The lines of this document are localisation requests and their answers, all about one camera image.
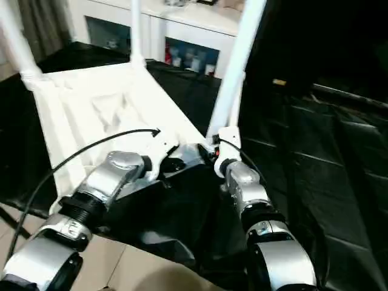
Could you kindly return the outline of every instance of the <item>curtain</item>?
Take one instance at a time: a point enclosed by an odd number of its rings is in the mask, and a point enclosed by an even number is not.
[[[18,0],[24,36],[35,61],[63,48],[70,42],[62,0]]]

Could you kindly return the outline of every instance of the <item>black fabric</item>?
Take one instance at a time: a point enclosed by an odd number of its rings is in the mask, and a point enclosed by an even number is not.
[[[242,147],[321,281],[387,290],[388,114],[283,93],[255,98],[249,86],[244,96]]]
[[[55,72],[126,60],[74,43],[40,66]],[[204,133],[220,81],[158,62],[147,68]],[[388,290],[388,115],[260,92],[252,81],[247,76],[242,97],[242,147],[315,263],[320,287]],[[19,76],[0,83],[0,92],[0,202],[23,209],[50,163],[32,94]],[[245,235],[233,203],[219,191],[222,181],[211,166],[169,180],[171,188],[157,183],[114,203],[101,233],[182,263],[225,289],[247,290]],[[32,212],[47,216],[54,198],[51,180]]]

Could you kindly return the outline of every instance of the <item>small object on shelf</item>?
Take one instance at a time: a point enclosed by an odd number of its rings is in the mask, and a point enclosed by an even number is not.
[[[172,55],[170,54],[170,46],[168,43],[166,43],[164,62],[168,65],[172,63]]]
[[[206,5],[214,5],[217,3],[217,0],[197,0],[197,3],[206,4]]]
[[[201,60],[197,56],[195,56],[192,61],[191,71],[199,73],[200,67],[201,67]]]
[[[179,56],[172,59],[172,65],[174,67],[178,67],[178,68],[181,67],[181,63],[182,63],[182,59]]]
[[[183,62],[184,68],[191,68],[192,61],[193,61],[193,58],[194,58],[194,53],[195,53],[195,49],[192,48],[192,47],[189,47],[186,50],[185,60]]]
[[[215,70],[216,70],[216,66],[215,65],[207,64],[206,68],[205,68],[205,75],[213,77]]]

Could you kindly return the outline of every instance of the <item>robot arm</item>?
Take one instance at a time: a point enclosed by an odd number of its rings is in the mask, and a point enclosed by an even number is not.
[[[68,291],[93,231],[124,184],[152,170],[149,157],[110,152],[70,197],[6,263],[1,290]]]
[[[219,137],[240,148],[237,127],[222,128]],[[259,173],[222,140],[215,172],[225,178],[246,233],[247,272],[254,290],[316,290],[313,264],[274,208]]]

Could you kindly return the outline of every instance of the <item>tiled floor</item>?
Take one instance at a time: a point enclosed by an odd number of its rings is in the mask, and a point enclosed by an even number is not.
[[[20,212],[1,205],[12,217]],[[25,228],[33,233],[43,220],[29,216]],[[0,221],[0,264],[3,266],[13,229]],[[25,240],[19,237],[19,246]],[[94,236],[81,254],[84,265],[72,291],[97,291],[105,286],[116,291],[221,291],[188,268],[132,246]]]

